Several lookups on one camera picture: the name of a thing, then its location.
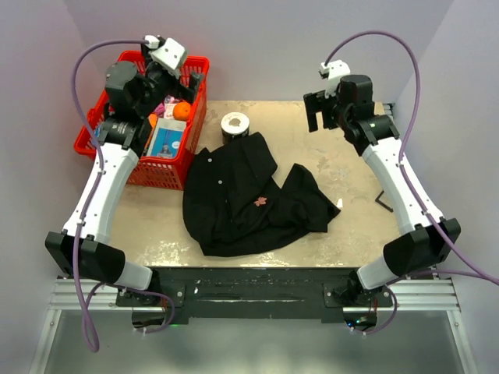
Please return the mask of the black button shirt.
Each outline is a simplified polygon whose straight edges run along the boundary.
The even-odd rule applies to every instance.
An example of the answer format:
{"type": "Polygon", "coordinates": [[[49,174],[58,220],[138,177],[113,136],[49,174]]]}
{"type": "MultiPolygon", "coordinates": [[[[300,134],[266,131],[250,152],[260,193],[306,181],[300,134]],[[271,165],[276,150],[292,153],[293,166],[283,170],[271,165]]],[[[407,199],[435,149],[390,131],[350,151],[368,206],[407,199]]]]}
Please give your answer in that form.
{"type": "Polygon", "coordinates": [[[283,185],[264,137],[256,132],[216,150],[202,149],[189,168],[182,215],[205,256],[237,257],[283,248],[311,232],[325,233],[340,210],[312,173],[292,165],[283,185]],[[255,206],[258,197],[267,204],[255,206]]]}

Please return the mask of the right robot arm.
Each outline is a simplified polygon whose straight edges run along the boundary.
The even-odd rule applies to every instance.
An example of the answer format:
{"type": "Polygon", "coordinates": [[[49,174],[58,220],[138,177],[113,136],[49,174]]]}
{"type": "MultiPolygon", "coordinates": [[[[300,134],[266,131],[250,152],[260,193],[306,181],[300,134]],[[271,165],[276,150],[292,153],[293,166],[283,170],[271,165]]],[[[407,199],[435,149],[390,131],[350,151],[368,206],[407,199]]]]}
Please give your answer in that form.
{"type": "Polygon", "coordinates": [[[375,114],[370,77],[331,72],[320,76],[327,80],[326,89],[303,97],[309,130],[317,131],[316,115],[321,114],[324,128],[343,131],[346,141],[377,177],[400,232],[384,246],[378,259],[349,275],[341,296],[364,306],[388,282],[444,262],[451,248],[442,234],[456,241],[461,226],[456,219],[444,217],[400,154],[402,141],[392,119],[375,114]]]}

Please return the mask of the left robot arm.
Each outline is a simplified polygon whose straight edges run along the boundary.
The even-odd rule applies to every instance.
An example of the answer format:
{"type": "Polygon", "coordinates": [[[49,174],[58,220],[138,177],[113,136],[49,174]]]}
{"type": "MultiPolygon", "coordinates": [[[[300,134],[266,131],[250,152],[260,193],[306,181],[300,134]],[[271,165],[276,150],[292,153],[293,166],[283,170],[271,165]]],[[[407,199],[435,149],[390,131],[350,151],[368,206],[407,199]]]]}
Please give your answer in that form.
{"type": "Polygon", "coordinates": [[[74,277],[134,289],[143,305],[161,298],[151,268],[131,263],[111,247],[111,221],[129,176],[140,162],[149,139],[149,115],[167,97],[189,102],[193,113],[188,132],[198,133],[206,114],[205,77],[209,61],[190,56],[174,72],[137,52],[108,67],[96,114],[87,121],[97,140],[96,157],[76,209],[60,232],[49,232],[45,247],[59,268],[74,277]]]}

